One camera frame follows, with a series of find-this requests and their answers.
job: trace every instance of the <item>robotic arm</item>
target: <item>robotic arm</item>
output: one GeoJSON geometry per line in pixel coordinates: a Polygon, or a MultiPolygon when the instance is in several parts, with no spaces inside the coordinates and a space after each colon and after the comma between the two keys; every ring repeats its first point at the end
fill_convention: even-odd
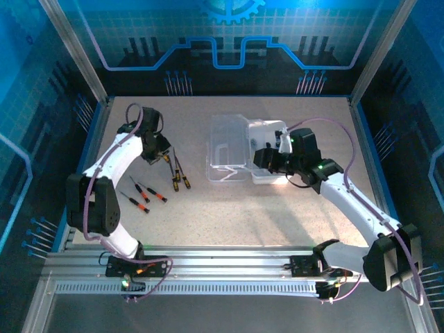
{"type": "Polygon", "coordinates": [[[136,157],[142,156],[149,164],[153,164],[168,153],[171,145],[161,134],[162,128],[157,130],[160,119],[163,127],[160,112],[153,108],[143,108],[142,122],[132,137],[124,141],[128,133],[135,129],[137,121],[122,125],[111,147],[102,157],[82,175],[73,174],[67,180],[67,222],[71,227],[83,232],[85,194],[89,182],[99,168],[89,196],[87,232],[95,234],[94,238],[100,239],[114,254],[128,259],[141,260],[144,258],[144,251],[142,244],[120,223],[115,188],[136,157]]]}
{"type": "MultiPolygon", "coordinates": [[[[68,224],[84,232],[87,204],[89,213],[85,236],[95,234],[95,239],[113,254],[133,263],[141,263],[145,259],[144,249],[120,223],[115,188],[137,156],[153,164],[168,153],[171,145],[161,134],[162,129],[157,130],[160,120],[163,128],[162,115],[152,108],[143,108],[142,122],[137,130],[138,122],[128,123],[127,120],[105,154],[82,175],[74,174],[67,180],[68,224]]],[[[298,174],[308,187],[335,204],[352,221],[369,246],[348,246],[336,239],[318,245],[314,254],[321,261],[323,270],[342,268],[365,274],[380,291],[398,286],[410,279],[415,271],[421,272],[418,230],[413,225],[402,226],[381,212],[355,187],[334,160],[323,159],[310,129],[291,132],[283,129],[277,131],[275,137],[276,148],[271,148],[268,143],[266,148],[256,151],[254,164],[271,173],[298,174]]]]}
{"type": "Polygon", "coordinates": [[[416,269],[421,272],[420,236],[415,226],[402,226],[383,213],[355,187],[334,160],[323,159],[310,129],[275,135],[278,147],[267,144],[267,148],[256,151],[254,164],[271,173],[298,174],[306,185],[335,204],[352,221],[369,246],[348,246],[336,239],[320,244],[314,252],[323,268],[344,268],[365,274],[380,291],[396,287],[411,278],[413,271],[393,229],[407,245],[416,269]]]}

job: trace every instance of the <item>cable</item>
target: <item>cable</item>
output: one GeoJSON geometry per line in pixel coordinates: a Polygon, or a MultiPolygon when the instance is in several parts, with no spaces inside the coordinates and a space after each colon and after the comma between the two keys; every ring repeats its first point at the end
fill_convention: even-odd
{"type": "MultiPolygon", "coordinates": [[[[347,188],[348,191],[350,191],[350,193],[365,207],[367,208],[373,215],[375,215],[375,217],[381,222],[384,222],[384,217],[377,212],[375,209],[373,209],[373,207],[371,207],[358,193],[356,193],[353,189],[350,188],[350,183],[348,182],[348,172],[353,164],[353,162],[355,161],[356,158],[356,146],[355,146],[355,141],[353,140],[353,137],[350,133],[350,131],[342,124],[339,123],[336,120],[333,119],[329,119],[329,118],[322,118],[322,117],[316,117],[316,118],[310,118],[310,119],[305,119],[303,121],[300,121],[299,123],[297,123],[296,125],[293,125],[291,127],[289,127],[287,130],[290,132],[291,130],[293,130],[294,128],[304,124],[304,123],[309,123],[311,121],[315,121],[315,120],[322,120],[322,121],[327,121],[329,123],[333,123],[335,125],[338,125],[339,127],[341,127],[344,132],[347,134],[348,139],[350,139],[350,142],[352,144],[352,159],[350,160],[350,162],[348,163],[347,167],[345,168],[344,171],[344,184],[345,187],[347,188]]],[[[418,298],[414,298],[412,295],[410,295],[405,289],[403,289],[401,286],[397,286],[397,288],[399,290],[401,290],[401,292],[410,300],[414,301],[416,304],[418,305],[422,305],[424,304],[424,295],[422,293],[422,287],[421,287],[421,280],[420,280],[420,276],[419,276],[419,272],[418,269],[415,267],[415,264],[413,262],[413,258],[411,257],[410,251],[407,248],[407,245],[405,244],[405,242],[402,240],[402,237],[399,235],[399,233],[395,230],[395,228],[393,228],[389,222],[385,222],[383,223],[387,229],[390,230],[390,232],[393,234],[393,236],[396,238],[396,240],[398,241],[398,243],[401,245],[402,250],[404,251],[406,257],[407,257],[407,261],[409,263],[411,272],[413,273],[413,280],[415,282],[415,287],[416,287],[416,293],[418,295],[418,298]]]]}
{"type": "Polygon", "coordinates": [[[289,181],[290,184],[292,184],[292,185],[294,185],[294,186],[296,186],[296,187],[298,187],[300,189],[309,189],[311,187],[310,185],[298,185],[295,182],[292,182],[290,180],[290,178],[289,178],[289,174],[288,173],[285,174],[285,178],[289,181]]]}
{"type": "Polygon", "coordinates": [[[343,299],[347,298],[347,297],[350,296],[350,295],[353,293],[353,291],[355,291],[356,288],[359,286],[359,283],[361,282],[361,279],[362,279],[362,274],[358,277],[358,280],[356,281],[356,283],[355,283],[355,285],[353,286],[353,288],[351,288],[350,291],[347,292],[345,295],[343,295],[343,296],[341,296],[341,297],[337,297],[337,296],[336,296],[336,298],[329,299],[329,300],[325,300],[325,299],[324,299],[324,300],[320,300],[321,303],[324,303],[324,302],[330,302],[330,303],[333,303],[333,302],[337,302],[338,300],[343,300],[343,299]]]}
{"type": "Polygon", "coordinates": [[[105,253],[109,253],[109,252],[108,252],[108,251],[103,251],[103,252],[99,255],[99,265],[100,265],[100,266],[106,266],[106,264],[105,264],[105,265],[101,264],[101,259],[102,259],[103,255],[104,255],[105,253]]]}
{"type": "Polygon", "coordinates": [[[173,259],[170,257],[167,258],[159,258],[159,259],[151,259],[151,260],[136,260],[136,259],[131,259],[131,258],[127,258],[124,257],[123,255],[120,255],[119,253],[116,253],[114,251],[113,248],[111,248],[109,245],[107,245],[106,243],[102,242],[102,237],[100,236],[95,236],[95,237],[91,237],[88,235],[88,212],[89,212],[89,198],[91,196],[92,193],[92,186],[94,184],[94,181],[97,178],[97,175],[100,173],[100,171],[103,168],[103,165],[106,163],[107,159],[111,156],[111,154],[113,154],[116,149],[118,149],[123,143],[125,143],[126,141],[128,141],[134,134],[135,132],[139,129],[140,125],[142,124],[142,119],[143,119],[143,108],[140,104],[138,103],[131,103],[127,108],[126,108],[126,112],[125,112],[125,118],[127,123],[129,123],[128,121],[128,111],[130,110],[130,108],[132,106],[136,105],[137,107],[139,107],[139,116],[137,118],[137,123],[136,126],[133,128],[133,130],[131,130],[131,132],[128,133],[128,135],[126,135],[122,140],[120,140],[117,144],[115,144],[103,157],[101,162],[99,163],[99,166],[97,167],[97,169],[94,171],[91,180],[89,181],[88,184],[88,188],[86,190],[86,194],[85,194],[85,202],[84,202],[84,207],[83,207],[83,236],[85,237],[85,239],[87,241],[100,241],[100,244],[110,253],[112,253],[114,256],[126,260],[127,262],[132,262],[134,264],[152,264],[152,263],[156,263],[156,262],[170,262],[168,271],[166,272],[166,274],[164,275],[164,277],[145,295],[140,296],[137,298],[137,300],[141,300],[144,299],[146,297],[148,297],[149,295],[151,295],[154,291],[157,290],[157,288],[161,285],[161,283],[163,283],[163,281],[165,281],[165,279],[167,278],[168,274],[170,274],[171,269],[173,268],[173,259]]]}

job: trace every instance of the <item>black bracket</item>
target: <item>black bracket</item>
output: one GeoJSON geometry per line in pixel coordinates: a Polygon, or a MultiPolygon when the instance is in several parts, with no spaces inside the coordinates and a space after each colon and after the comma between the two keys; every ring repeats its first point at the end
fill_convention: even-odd
{"type": "MultiPolygon", "coordinates": [[[[167,258],[164,255],[146,255],[144,260],[167,258]]],[[[124,259],[110,256],[106,265],[105,276],[108,278],[123,278],[125,274],[138,278],[163,278],[167,274],[168,261],[156,262],[149,265],[134,264],[124,259]]]]}
{"type": "Polygon", "coordinates": [[[323,260],[317,255],[292,255],[290,264],[285,264],[284,269],[291,269],[292,278],[319,278],[324,277],[329,280],[351,278],[352,271],[342,268],[331,268],[323,263],[323,260]]]}
{"type": "Polygon", "coordinates": [[[291,269],[293,278],[315,278],[321,276],[321,263],[316,255],[292,255],[290,264],[284,265],[291,269]]]}

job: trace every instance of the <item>blue wall panel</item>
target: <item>blue wall panel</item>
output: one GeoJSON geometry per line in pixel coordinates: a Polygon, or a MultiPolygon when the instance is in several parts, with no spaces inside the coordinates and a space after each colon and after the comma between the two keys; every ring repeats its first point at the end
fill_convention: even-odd
{"type": "Polygon", "coordinates": [[[62,7],[110,94],[174,95],[164,79],[175,70],[193,78],[198,95],[349,94],[397,4],[64,0],[62,7]],[[304,77],[317,78],[316,89],[298,89],[304,77]]]}
{"type": "Polygon", "coordinates": [[[444,143],[443,17],[442,1],[418,0],[361,102],[400,220],[422,233],[425,266],[444,264],[444,156],[434,158],[444,143]]]}
{"type": "Polygon", "coordinates": [[[0,0],[0,44],[0,331],[20,332],[53,241],[34,222],[58,224],[95,100],[37,0],[0,0]]]}

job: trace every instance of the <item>work surface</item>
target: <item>work surface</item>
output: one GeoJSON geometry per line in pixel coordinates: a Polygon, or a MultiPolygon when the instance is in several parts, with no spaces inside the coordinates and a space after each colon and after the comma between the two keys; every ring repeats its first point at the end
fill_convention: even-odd
{"type": "MultiPolygon", "coordinates": [[[[162,132],[176,148],[176,155],[191,182],[179,184],[175,193],[171,172],[162,160],[149,166],[138,157],[122,176],[117,189],[143,202],[129,178],[148,185],[168,198],[164,204],[152,195],[148,215],[117,194],[121,223],[145,245],[177,246],[313,246],[328,239],[365,246],[356,227],[330,202],[312,189],[287,185],[254,185],[245,182],[215,184],[206,176],[210,121],[215,114],[242,114],[247,119],[282,120],[291,126],[311,117],[336,119],[357,135],[345,98],[314,97],[117,97],[114,100],[99,155],[111,145],[125,123],[125,109],[132,103],[159,110],[162,132]]],[[[135,119],[133,107],[130,118],[135,119]]],[[[352,156],[347,135],[323,121],[307,124],[316,134],[324,158],[345,168],[352,156]]],[[[349,173],[356,186],[374,201],[370,180],[357,144],[357,158],[349,173]]],[[[86,243],[81,233],[75,244],[86,243]]]]}

